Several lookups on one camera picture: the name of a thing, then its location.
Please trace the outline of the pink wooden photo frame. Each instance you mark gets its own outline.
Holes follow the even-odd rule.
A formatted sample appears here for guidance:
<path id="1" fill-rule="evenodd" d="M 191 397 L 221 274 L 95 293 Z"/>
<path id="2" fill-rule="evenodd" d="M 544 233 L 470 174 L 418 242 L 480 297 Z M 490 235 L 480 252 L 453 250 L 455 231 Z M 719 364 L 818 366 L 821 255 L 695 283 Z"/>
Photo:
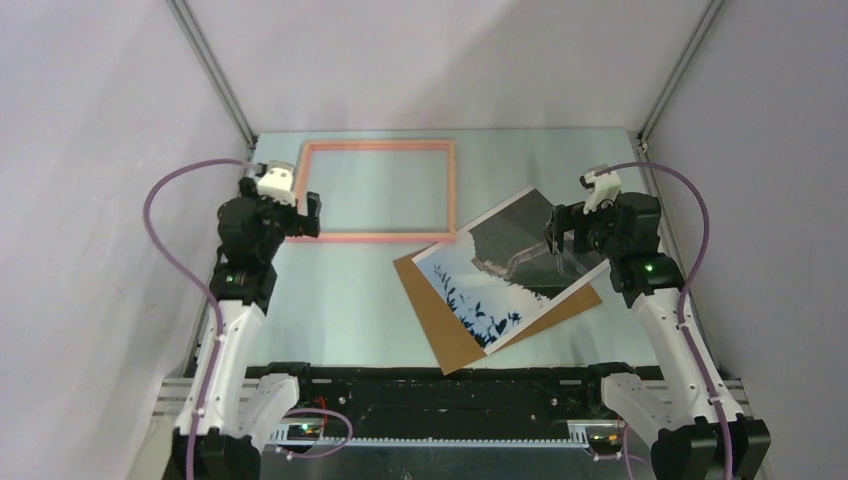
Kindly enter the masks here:
<path id="1" fill-rule="evenodd" d="M 425 232 L 322 232 L 316 243 L 438 243 L 452 242 L 458 231 L 456 141 L 452 139 L 348 139 L 306 141 L 297 165 L 295 189 L 298 199 L 307 194 L 312 156 L 319 151 L 441 151 L 446 154 L 445 231 Z"/>

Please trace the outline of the aluminium corner post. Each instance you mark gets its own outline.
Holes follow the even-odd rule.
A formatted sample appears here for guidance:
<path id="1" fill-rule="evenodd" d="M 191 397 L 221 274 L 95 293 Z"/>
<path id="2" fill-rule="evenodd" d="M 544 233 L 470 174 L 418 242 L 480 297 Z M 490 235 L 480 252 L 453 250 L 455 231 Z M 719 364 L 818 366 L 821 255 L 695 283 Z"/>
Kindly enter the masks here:
<path id="1" fill-rule="evenodd" d="M 252 128 L 190 2 L 166 0 L 165 3 L 244 144 L 249 150 L 254 149 L 258 136 Z"/>
<path id="2" fill-rule="evenodd" d="M 726 0 L 710 0 L 706 3 L 695 27 L 686 40 L 658 96 L 638 130 L 637 138 L 641 144 L 648 144 L 650 142 L 650 138 L 656 130 L 664 111 L 682 84 L 726 4 Z"/>

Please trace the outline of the clear acrylic sheet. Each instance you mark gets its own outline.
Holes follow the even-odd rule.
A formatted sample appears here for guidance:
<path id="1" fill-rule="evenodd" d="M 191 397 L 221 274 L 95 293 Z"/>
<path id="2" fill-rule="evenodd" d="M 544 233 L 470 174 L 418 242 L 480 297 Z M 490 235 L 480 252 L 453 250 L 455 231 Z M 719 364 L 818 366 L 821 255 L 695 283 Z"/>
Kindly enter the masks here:
<path id="1" fill-rule="evenodd" d="M 531 189 L 470 228 L 472 264 L 481 272 L 517 285 L 537 297 L 552 299 L 599 266 L 594 252 L 573 251 L 573 235 L 554 253 L 543 231 L 553 205 Z"/>

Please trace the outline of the left aluminium corner post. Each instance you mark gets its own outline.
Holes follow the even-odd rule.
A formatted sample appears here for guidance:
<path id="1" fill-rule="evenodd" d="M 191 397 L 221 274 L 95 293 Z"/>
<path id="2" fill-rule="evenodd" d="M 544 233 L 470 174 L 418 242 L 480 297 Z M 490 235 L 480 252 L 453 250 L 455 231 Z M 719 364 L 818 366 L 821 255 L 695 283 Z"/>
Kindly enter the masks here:
<path id="1" fill-rule="evenodd" d="M 165 3 L 244 144 L 249 150 L 254 149 L 258 136 L 252 128 L 190 2 L 166 0 Z"/>

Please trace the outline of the brown cardboard backing board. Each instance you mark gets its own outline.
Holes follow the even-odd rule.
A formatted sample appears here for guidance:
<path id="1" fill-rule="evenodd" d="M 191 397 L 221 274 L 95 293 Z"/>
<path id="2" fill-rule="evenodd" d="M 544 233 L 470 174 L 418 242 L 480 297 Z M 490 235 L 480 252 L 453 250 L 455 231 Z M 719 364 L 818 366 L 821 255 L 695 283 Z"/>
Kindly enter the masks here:
<path id="1" fill-rule="evenodd" d="M 413 257 L 410 253 L 394 260 L 393 264 L 442 373 L 452 374 L 483 359 L 483 348 L 415 266 Z M 507 341 L 505 346 L 524 341 L 601 304 L 602 300 L 592 285 L 584 285 Z"/>

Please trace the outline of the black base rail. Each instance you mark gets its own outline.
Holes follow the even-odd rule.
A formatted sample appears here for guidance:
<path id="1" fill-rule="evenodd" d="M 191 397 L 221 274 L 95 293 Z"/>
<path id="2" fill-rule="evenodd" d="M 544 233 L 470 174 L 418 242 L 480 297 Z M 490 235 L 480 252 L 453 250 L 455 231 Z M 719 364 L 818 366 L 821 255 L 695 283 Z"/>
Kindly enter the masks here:
<path id="1" fill-rule="evenodd" d="M 248 368 L 249 379 L 289 374 L 299 406 L 325 406 L 346 416 L 353 437 L 369 440 L 564 440 L 578 420 L 613 420 L 602 404 L 604 375 L 634 373 L 659 380 L 656 366 L 606 362 L 588 367 L 460 369 L 319 367 L 273 362 Z"/>

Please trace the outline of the Great Wall photo print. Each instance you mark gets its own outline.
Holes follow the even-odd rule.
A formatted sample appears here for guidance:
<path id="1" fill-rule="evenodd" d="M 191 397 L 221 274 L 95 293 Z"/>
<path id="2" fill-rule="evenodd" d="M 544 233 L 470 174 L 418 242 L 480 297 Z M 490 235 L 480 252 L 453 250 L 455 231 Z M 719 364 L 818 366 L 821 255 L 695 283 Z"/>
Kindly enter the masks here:
<path id="1" fill-rule="evenodd" d="M 485 354 L 492 354 L 522 330 L 539 320 L 580 287 L 590 284 L 608 263 L 603 262 L 552 299 L 533 293 L 478 270 L 469 230 L 531 189 L 529 186 L 478 217 L 457 233 L 453 242 L 437 243 L 413 257 L 415 266 L 446 301 Z"/>

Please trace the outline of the right aluminium corner post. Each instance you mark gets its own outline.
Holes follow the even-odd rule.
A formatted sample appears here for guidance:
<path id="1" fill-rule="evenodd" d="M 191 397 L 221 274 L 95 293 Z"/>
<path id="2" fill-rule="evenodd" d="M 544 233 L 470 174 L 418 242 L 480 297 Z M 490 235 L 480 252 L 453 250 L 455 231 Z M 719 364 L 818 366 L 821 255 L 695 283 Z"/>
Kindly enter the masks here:
<path id="1" fill-rule="evenodd" d="M 656 130 L 664 111 L 682 84 L 726 4 L 726 0 L 710 0 L 706 3 L 695 27 L 686 40 L 658 96 L 638 130 L 637 138 L 641 144 L 648 144 L 650 142 L 650 138 Z"/>

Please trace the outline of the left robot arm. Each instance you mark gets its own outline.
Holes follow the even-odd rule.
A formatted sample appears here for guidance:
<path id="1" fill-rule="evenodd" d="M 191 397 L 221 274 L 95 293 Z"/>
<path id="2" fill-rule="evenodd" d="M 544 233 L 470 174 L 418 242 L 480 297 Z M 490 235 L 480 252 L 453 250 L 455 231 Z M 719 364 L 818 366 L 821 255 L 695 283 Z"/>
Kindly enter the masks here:
<path id="1" fill-rule="evenodd" d="M 271 374 L 249 399 L 242 396 L 249 352 L 277 280 L 272 260 L 286 238 L 321 232 L 319 194 L 307 193 L 305 204 L 300 214 L 297 205 L 249 194 L 218 209 L 220 245 L 208 284 L 212 319 L 173 429 L 181 479 L 258 478 L 262 451 L 282 417 L 304 416 L 315 406 L 315 388 L 289 374 Z"/>

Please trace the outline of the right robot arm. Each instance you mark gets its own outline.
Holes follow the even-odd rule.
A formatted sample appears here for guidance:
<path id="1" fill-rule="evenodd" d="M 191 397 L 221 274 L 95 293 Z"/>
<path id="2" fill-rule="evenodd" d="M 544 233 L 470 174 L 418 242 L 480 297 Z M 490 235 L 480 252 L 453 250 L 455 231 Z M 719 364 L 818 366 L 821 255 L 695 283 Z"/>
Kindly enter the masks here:
<path id="1" fill-rule="evenodd" d="M 643 193 L 621 193 L 597 207 L 553 207 L 544 228 L 559 254 L 598 253 L 610 281 L 654 350 L 670 397 L 664 403 L 620 365 L 581 392 L 596 418 L 615 412 L 650 447 L 658 479 L 753 479 L 771 445 L 765 422 L 744 413 L 708 354 L 683 294 L 675 260 L 660 250 L 661 205 Z"/>

